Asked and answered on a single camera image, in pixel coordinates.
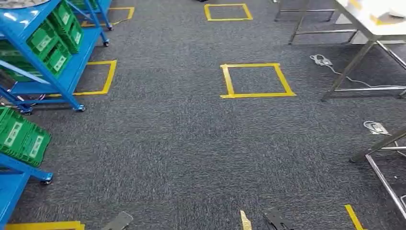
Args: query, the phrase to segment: gold tape piece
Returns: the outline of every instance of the gold tape piece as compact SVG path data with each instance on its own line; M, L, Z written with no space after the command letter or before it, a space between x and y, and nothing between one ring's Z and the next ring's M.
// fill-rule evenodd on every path
M81 230L80 221L7 224L4 227L4 230L70 230L70 229Z
M135 11L135 7L131 6L131 7L111 7L109 8L109 10L128 10L128 14L127 14L127 18L124 20L119 20L118 22L114 22L111 23L112 25L117 25L118 23L130 20L133 18L134 15L134 11ZM88 24L88 21L83 21L82 25L80 25L82 27L91 27L91 26L95 26L95 24Z
M279 63L258 63L258 64L224 64L220 66L223 69L223 75L227 87L227 95L220 95L221 98L249 98L249 97L286 97L286 96L296 96L288 84L285 76L283 75ZM244 67L274 67L276 75L282 84L285 92L270 92L270 93L235 93L233 88L233 83L231 81L230 73L228 68L244 68Z
M357 8L358 10L362 9L361 4L358 2L358 0L349 0L348 2L350 2L355 8Z
M358 220L357 216L355 215L354 210L352 209L351 205L345 205L345 209L348 212L348 215L350 216L352 223L354 224L354 227L356 230L367 230L364 229L360 223L360 221Z
M221 19L213 19L211 14L210 14L210 9L209 7L215 7L215 6L242 6L244 9L245 14L247 15L246 18L221 18ZM204 5L204 14L206 15L206 18L208 21L244 21L244 20L252 20L252 15L248 10L248 7L245 3L239 3L239 4L206 4Z
M252 230L251 221L245 215L243 210L240 210L241 213L241 222L242 222L242 229L243 230Z
M112 85L112 81L114 78L115 69L117 67L117 60L112 61L90 61L87 65L110 65L109 73L107 74L106 82L104 83L103 89L101 91L90 91L90 92L74 92L73 95L75 96L83 96L83 95L101 95L107 94L110 90L110 86ZM61 94L50 94L47 95L48 97L60 97Z
M223 69L224 79L226 81L227 93L234 94L233 83L231 82L230 72L228 71L227 64L220 66Z

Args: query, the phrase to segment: gray carpet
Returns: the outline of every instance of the gray carpet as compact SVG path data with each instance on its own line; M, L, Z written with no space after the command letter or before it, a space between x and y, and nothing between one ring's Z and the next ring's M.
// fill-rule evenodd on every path
M318 2L315 7L328 7ZM264 230L262 212L277 207L295 230L351 230L344 208L351 204L366 229L406 229L370 166L347 161L382 138L363 121L394 132L404 122L406 101L392 93L319 100L336 75L309 55L323 54L342 71L360 49L340 44L349 34L300 35L288 46L297 15L283 14L275 23L277 6L268 0L247 2L253 20L240 22L208 22L195 0L113 6L136 11L107 33L111 46L97 47L91 57L118 60L110 92L78 97L84 113L39 106L29 117L53 135L41 168L55 177L47 187L27 186L12 222L80 220L98 230L126 211L135 218L129 230L237 230L242 209L254 229ZM112 21L124 16L110 12ZM304 27L329 27L327 17L311 14ZM406 58L405 46L394 50ZM280 63L297 96L221 99L224 63ZM78 89L102 86L106 70L89 70ZM236 92L281 91L271 69L230 74ZM406 84L403 69L378 47L351 76ZM376 158L405 194L406 160Z

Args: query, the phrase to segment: green storage crate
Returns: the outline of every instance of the green storage crate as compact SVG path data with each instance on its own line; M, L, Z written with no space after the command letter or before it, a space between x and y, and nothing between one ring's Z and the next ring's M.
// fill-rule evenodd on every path
M90 5L93 7L93 9L97 9L96 1L97 0L89 0ZM71 0L70 2L81 10L87 10L84 0Z
M45 149L51 140L51 136L45 130L35 124L32 124L26 138L22 144L22 156L19 160L38 167L44 157Z
M76 16L66 1L62 0L49 14L48 19L58 32L67 34Z
M23 55L7 40L0 40L0 59L5 62L26 62Z
M7 107L0 107L0 151L20 159L23 145L32 123Z
M72 55L66 45L62 41L59 41L51 52L49 52L44 62L49 71L57 77L65 68L71 57Z
M29 72L29 73L31 73L31 74L33 74L34 76L36 76L36 77L42 77L42 74L39 72L39 71L37 71L31 64L29 64L29 63L25 63L25 62L11 62L10 64L12 64L12 65L14 65L14 66L16 66L16 67L18 67L18 68L20 68L20 69L23 69L23 70L25 70L25 71L27 71L27 72ZM32 81L32 79L30 79L30 78L28 78L28 77L26 77L26 76L24 76L24 75L22 75L22 74L19 74L19 73L17 73L17 72L14 72L13 70L11 70L11 69L7 69L7 68L4 68L4 67L1 67L1 69L3 69L4 70L4 72L6 72L11 78L13 78L15 81L21 81L21 82L23 82L23 81Z
M32 75L42 78L42 74L36 70L26 70L27 72L31 73ZM24 81L33 81L31 78L28 78L22 74L19 74L17 72L14 72L12 70L5 71L11 78L13 78L15 81L20 81L20 82L24 82Z
M27 39L27 45L43 61L58 43L59 36L48 19Z
M83 29L76 18L73 20L69 31L59 35L72 54L79 52L79 46L83 40Z

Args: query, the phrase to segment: yellow tape square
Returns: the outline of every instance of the yellow tape square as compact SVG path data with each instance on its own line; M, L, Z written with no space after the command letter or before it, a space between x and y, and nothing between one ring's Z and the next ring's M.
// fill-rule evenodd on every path
M80 221L6 224L4 230L84 230Z
M126 19L119 20L118 22L112 23L112 25L116 25L116 24L118 24L120 22L132 19L133 15L134 15L135 7L133 7L133 6L132 7L111 7L111 8L109 8L109 10L128 10L128 14L127 14ZM88 21L83 21L81 26L82 27L90 27L90 26L95 26L95 24L88 24Z
M210 14L210 9L209 7L219 7L219 6L241 6L245 14L247 15L246 18L221 18L221 19L213 19L211 14ZM252 15L248 10L248 7L245 3L241 4L206 4L204 5L204 13L206 14L206 18L208 21L243 21L243 20L252 20Z
M227 95L220 95L221 98L247 98L247 97L283 97L283 96L296 96L292 92L285 76L282 73L279 63L261 63L261 64L224 64L220 67L223 69L224 79L226 81ZM274 67L276 75L278 75L279 80L285 90L285 92L269 92L269 93L234 93L233 83L231 81L230 72L228 68L233 67Z
M81 96L81 95L100 95L100 94L107 94L110 90L110 86L113 81L115 68L117 66L117 60L112 61L90 61L87 65L110 65L109 73L107 75L106 82L104 83L103 89L101 91L91 91L91 92L74 92L73 95ZM58 94L50 94L48 97L60 97L61 95Z

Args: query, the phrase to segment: blue shelving rack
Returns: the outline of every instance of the blue shelving rack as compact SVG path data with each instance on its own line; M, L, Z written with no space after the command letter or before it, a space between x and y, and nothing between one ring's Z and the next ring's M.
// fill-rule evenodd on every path
M83 14L87 20L90 20L94 27L83 28L83 41L77 54L72 54L64 70L60 73L59 78L54 78L53 74L31 51L26 43L26 39L38 28L50 12L59 4L61 0L50 0L46 3L22 8L22 9L0 9L0 39L7 39L13 46L18 49L27 61L29 61L43 76L44 80L39 80L33 75L21 71L20 69L5 65L0 61L0 65L12 69L20 70L19 73L25 75L33 81L17 82L13 88L8 91L0 87L0 95L5 97L10 103L17 105L22 113L30 114L32 107L30 104L41 103L69 103L75 111L84 111L85 106L79 104L73 96L76 85L83 73L94 46L99 38L102 37L104 46L109 46L109 39L100 27L99 20L95 11L88 0L84 0L89 16L67 1L79 13ZM17 96L24 94L61 94L61 99L44 99L44 100L25 100L21 101Z
M112 3L112 0L96 0L97 2L97 9L94 9L95 13L100 13L103 21L106 23L106 27L109 30L113 30L113 25L110 23L108 17L107 17L107 12L109 11L110 5ZM75 9L75 12L80 12L80 10L76 7L73 6ZM89 13L88 10L82 10L83 13Z
M32 176L43 184L50 184L53 174L31 167L0 153L0 230L7 224L28 179Z

